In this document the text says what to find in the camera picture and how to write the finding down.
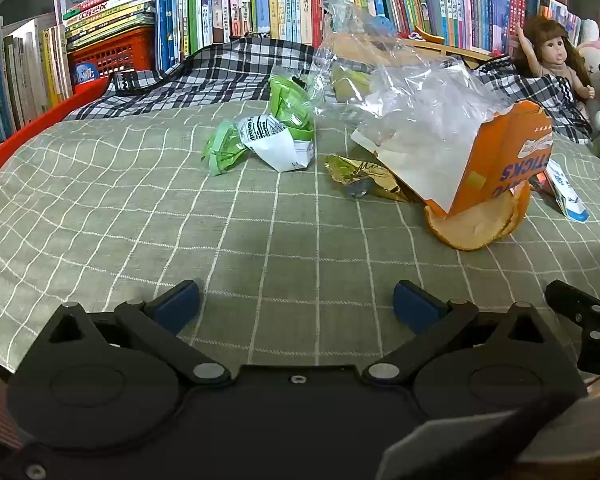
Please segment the red bed rail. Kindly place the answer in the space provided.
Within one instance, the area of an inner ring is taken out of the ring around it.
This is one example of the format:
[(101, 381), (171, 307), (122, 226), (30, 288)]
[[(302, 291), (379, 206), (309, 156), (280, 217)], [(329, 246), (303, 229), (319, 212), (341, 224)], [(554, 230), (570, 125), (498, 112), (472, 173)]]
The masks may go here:
[(33, 122), (14, 133), (10, 138), (0, 144), (0, 169), (4, 166), (15, 151), (30, 139), (34, 138), (47, 128), (64, 120), (71, 112), (90, 104), (100, 98), (109, 86), (109, 80), (100, 78), (80, 84), (78, 92), (68, 100), (61, 102), (48, 112), (38, 116)]

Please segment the pink white bunny plush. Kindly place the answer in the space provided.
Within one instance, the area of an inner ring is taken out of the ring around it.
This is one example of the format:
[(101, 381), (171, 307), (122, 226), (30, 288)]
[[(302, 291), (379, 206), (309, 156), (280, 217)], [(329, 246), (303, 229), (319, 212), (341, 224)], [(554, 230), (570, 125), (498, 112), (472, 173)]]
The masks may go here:
[(600, 28), (594, 20), (581, 22), (578, 51), (584, 58), (584, 67), (595, 90), (594, 99), (586, 104), (586, 114), (591, 120), (600, 110)]

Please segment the green checked bed sheet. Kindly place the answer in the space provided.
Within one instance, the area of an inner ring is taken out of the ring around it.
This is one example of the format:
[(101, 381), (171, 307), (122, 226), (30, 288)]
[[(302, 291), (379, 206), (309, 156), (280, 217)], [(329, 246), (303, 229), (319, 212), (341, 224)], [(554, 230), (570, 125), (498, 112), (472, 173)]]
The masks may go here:
[(321, 162), (279, 174), (249, 157), (213, 177), (215, 127), (261, 102), (63, 122), (0, 169), (0, 364), (15, 368), (54, 311), (109, 311), (191, 278), (204, 294), (183, 339), (229, 367), (366, 364), (410, 338), (392, 291), (501, 311), (543, 305), (563, 280), (600, 297), (600, 161), (567, 141), (555, 159), (588, 207), (567, 220), (533, 196), (509, 237), (457, 252), (419, 204), (354, 200)]

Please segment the green white snack wrapper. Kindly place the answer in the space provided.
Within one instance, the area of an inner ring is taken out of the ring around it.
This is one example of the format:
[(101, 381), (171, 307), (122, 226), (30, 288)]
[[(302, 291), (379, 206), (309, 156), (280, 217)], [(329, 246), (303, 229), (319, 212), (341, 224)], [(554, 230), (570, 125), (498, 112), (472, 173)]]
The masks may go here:
[(306, 86), (300, 78), (274, 74), (268, 80), (268, 110), (229, 122), (212, 133), (202, 152), (209, 174), (219, 176), (247, 153), (278, 172), (310, 166), (315, 148), (314, 118), (309, 110)]

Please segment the orange sticks snack box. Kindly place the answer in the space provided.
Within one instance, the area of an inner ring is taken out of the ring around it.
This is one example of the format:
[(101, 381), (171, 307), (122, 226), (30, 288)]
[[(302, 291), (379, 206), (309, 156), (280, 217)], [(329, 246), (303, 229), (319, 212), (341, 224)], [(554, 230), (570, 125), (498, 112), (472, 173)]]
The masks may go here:
[(445, 106), (416, 118), (402, 110), (370, 119), (351, 139), (435, 212), (454, 216), (542, 171), (552, 154), (553, 124), (530, 101), (503, 114)]

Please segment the leaning books at left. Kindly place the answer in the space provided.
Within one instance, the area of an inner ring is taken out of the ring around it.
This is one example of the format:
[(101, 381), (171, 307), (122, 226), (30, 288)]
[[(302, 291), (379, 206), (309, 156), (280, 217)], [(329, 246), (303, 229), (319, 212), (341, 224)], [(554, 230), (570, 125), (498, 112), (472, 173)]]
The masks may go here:
[(0, 18), (0, 143), (73, 96), (64, 26), (46, 13)]

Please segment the black white plaid blanket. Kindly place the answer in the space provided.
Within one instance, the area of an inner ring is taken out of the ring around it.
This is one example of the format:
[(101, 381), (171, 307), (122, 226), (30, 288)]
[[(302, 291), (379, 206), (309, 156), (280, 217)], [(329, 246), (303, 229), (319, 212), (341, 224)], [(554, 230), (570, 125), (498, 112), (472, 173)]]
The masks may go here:
[[(164, 74), (151, 70), (115, 73), (102, 96), (67, 118), (110, 119), (224, 102), (266, 101), (272, 74), (298, 76), (323, 88), (327, 70), (337, 60), (336, 54), (325, 49), (286, 40), (242, 38), (212, 44)], [(555, 76), (521, 76), (507, 55), (483, 63), (471, 75), (499, 96), (541, 105), (554, 131), (569, 141), (587, 144), (594, 140), (593, 128), (565, 81)]]

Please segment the stack of flat books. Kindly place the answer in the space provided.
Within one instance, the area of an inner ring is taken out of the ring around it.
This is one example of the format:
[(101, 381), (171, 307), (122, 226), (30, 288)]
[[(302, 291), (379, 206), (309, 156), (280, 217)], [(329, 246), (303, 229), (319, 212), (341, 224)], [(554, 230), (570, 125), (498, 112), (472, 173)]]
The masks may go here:
[(62, 16), (69, 52), (155, 24), (156, 0), (85, 0)]

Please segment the gold foil wrapper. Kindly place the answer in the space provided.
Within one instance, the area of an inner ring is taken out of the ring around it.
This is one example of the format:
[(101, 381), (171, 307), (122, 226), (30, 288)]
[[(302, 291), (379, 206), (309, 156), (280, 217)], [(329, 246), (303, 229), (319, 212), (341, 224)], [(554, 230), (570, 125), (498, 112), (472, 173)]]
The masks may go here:
[(344, 192), (353, 198), (373, 195), (404, 203), (410, 200), (398, 178), (377, 162), (327, 155), (325, 167), (332, 180), (341, 184)]

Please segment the red plastic basket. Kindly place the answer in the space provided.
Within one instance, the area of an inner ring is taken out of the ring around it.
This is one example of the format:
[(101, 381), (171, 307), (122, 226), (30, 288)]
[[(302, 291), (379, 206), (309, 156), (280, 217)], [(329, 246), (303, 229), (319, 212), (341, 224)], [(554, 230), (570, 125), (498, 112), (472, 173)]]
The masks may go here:
[(97, 44), (68, 55), (74, 86), (117, 72), (155, 68), (154, 26), (142, 26), (122, 32)]

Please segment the brown haired doll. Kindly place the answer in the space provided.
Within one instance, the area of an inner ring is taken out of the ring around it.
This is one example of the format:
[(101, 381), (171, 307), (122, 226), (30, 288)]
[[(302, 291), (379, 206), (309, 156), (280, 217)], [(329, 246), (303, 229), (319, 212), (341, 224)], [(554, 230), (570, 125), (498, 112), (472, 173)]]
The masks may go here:
[(567, 31), (558, 21), (532, 16), (526, 26), (516, 26), (518, 48), (514, 58), (521, 75), (553, 75), (568, 81), (580, 112), (588, 114), (586, 104), (595, 98), (584, 58), (571, 44)]

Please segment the clear plastic bag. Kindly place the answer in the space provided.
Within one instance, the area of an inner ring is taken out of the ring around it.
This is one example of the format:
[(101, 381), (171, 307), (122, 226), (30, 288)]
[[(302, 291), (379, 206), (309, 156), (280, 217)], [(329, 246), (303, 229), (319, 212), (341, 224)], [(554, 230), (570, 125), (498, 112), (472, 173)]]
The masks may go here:
[(328, 0), (325, 18), (306, 80), (309, 107), (355, 126), (377, 151), (458, 155), (513, 108), (464, 62), (415, 50), (387, 20), (349, 1)]

